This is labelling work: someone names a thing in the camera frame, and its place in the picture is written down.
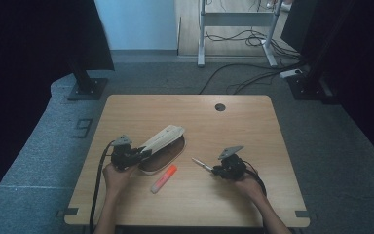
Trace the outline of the white power strip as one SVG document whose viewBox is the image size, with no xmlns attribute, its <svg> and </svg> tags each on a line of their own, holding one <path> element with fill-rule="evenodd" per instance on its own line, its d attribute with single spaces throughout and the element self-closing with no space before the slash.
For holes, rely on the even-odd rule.
<svg viewBox="0 0 374 234">
<path fill-rule="evenodd" d="M 286 70 L 280 73 L 280 78 L 284 79 L 287 77 L 295 76 L 295 75 L 300 75 L 303 74 L 303 71 L 301 69 L 291 69 L 291 70 Z"/>
</svg>

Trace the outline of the person's right hand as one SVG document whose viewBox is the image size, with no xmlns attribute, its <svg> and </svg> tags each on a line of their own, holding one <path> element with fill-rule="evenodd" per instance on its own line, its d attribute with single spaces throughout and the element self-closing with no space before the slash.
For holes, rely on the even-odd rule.
<svg viewBox="0 0 374 234">
<path fill-rule="evenodd" d="M 256 206 L 266 201 L 266 195 L 263 193 L 261 185 L 253 176 L 245 174 L 240 180 L 234 181 L 233 184 Z"/>
</svg>

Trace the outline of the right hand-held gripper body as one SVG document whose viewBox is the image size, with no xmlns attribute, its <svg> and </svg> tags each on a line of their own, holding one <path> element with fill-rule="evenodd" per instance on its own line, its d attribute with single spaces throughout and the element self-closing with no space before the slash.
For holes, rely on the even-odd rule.
<svg viewBox="0 0 374 234">
<path fill-rule="evenodd" d="M 219 155 L 218 159 L 221 161 L 220 176 L 222 178 L 238 180 L 243 176 L 246 165 L 237 155 L 237 152 L 241 149 L 243 149 L 242 145 L 228 147 Z"/>
</svg>

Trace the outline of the dark curtain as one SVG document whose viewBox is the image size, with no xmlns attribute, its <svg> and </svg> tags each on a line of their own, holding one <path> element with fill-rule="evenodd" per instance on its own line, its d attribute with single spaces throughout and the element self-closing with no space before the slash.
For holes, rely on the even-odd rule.
<svg viewBox="0 0 374 234">
<path fill-rule="evenodd" d="M 374 0 L 334 0 L 338 31 L 320 80 L 374 146 Z"/>
<path fill-rule="evenodd" d="M 0 0 L 0 181 L 75 71 L 112 68 L 95 0 Z"/>
</svg>

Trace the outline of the white metal desk frame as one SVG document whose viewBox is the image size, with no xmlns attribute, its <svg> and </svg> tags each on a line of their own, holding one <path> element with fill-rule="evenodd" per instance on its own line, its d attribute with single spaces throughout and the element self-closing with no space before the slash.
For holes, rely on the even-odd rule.
<svg viewBox="0 0 374 234">
<path fill-rule="evenodd" d="M 199 46 L 198 46 L 198 67 L 205 66 L 205 32 L 207 26 L 259 26 L 269 27 L 269 32 L 265 39 L 262 39 L 262 49 L 271 67 L 278 64 L 273 54 L 271 44 L 273 34 L 281 12 L 283 0 L 277 0 L 272 12 L 247 12 L 247 13 L 217 13 L 206 10 L 206 0 L 199 0 Z"/>
</svg>

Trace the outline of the silver pen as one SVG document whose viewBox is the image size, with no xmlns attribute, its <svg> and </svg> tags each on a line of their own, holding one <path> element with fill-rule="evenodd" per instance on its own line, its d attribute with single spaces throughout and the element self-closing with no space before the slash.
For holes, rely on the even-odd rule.
<svg viewBox="0 0 374 234">
<path fill-rule="evenodd" d="M 192 161 L 195 162 L 196 164 L 198 164 L 199 166 L 201 166 L 202 168 L 204 168 L 205 170 L 207 170 L 208 172 L 212 172 L 212 170 L 213 170 L 213 167 L 207 165 L 206 163 L 202 162 L 199 159 L 192 158 Z"/>
</svg>

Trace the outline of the cream pencil case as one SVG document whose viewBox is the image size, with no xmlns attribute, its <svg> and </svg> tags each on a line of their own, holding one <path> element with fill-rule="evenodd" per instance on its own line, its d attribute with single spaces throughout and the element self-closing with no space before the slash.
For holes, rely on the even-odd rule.
<svg viewBox="0 0 374 234">
<path fill-rule="evenodd" d="M 157 173 L 175 160 L 186 146 L 185 129 L 168 125 L 142 144 L 151 149 L 151 157 L 142 161 L 138 168 L 147 175 Z"/>
</svg>

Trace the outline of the black stand with base plate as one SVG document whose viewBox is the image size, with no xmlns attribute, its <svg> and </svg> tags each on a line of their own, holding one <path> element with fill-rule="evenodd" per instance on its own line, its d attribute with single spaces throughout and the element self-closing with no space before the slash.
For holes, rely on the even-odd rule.
<svg viewBox="0 0 374 234">
<path fill-rule="evenodd" d="M 288 78 L 295 99 L 330 98 L 321 84 L 326 57 L 338 31 L 338 15 L 333 14 L 334 0 L 294 0 L 281 38 L 301 56 L 309 71 Z"/>
<path fill-rule="evenodd" d="M 86 69 L 72 58 L 68 62 L 76 83 L 72 88 L 68 100 L 100 100 L 107 85 L 106 78 L 91 78 Z"/>
</svg>

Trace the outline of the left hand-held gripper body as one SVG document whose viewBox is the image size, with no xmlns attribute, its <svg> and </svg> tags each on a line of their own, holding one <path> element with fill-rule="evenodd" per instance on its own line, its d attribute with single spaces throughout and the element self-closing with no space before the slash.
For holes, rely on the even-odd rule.
<svg viewBox="0 0 374 234">
<path fill-rule="evenodd" d="M 119 171 L 125 171 L 128 167 L 134 166 L 140 162 L 139 148 L 131 147 L 132 141 L 126 135 L 117 137 L 111 145 L 113 152 L 111 162 Z"/>
</svg>

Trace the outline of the person's left hand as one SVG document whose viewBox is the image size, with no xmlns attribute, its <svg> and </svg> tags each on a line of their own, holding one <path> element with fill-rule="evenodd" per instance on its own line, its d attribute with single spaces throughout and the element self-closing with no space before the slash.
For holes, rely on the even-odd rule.
<svg viewBox="0 0 374 234">
<path fill-rule="evenodd" d="M 108 199 L 117 199 L 125 190 L 130 181 L 131 174 L 137 170 L 137 166 L 128 167 L 125 171 L 118 171 L 110 163 L 103 169 L 103 175 L 106 184 L 106 197 Z"/>
</svg>

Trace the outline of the orange highlighter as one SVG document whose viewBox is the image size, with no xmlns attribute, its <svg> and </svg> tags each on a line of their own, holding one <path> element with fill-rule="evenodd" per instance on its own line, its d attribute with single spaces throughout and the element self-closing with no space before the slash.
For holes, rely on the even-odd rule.
<svg viewBox="0 0 374 234">
<path fill-rule="evenodd" d="M 173 176 L 173 174 L 177 171 L 177 167 L 175 165 L 171 165 L 164 174 L 151 186 L 150 191 L 153 194 L 156 194 L 165 184 L 166 182 Z"/>
</svg>

